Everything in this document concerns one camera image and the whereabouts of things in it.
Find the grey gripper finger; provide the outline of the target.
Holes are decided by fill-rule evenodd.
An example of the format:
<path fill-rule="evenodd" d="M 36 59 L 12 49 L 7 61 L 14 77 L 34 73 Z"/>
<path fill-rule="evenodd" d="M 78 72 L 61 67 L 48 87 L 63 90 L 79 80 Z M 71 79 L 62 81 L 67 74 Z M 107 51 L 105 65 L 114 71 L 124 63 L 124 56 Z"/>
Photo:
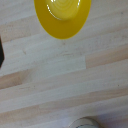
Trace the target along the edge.
<path fill-rule="evenodd" d="M 101 128 L 101 126 L 94 119 L 84 117 L 74 121 L 69 128 Z"/>

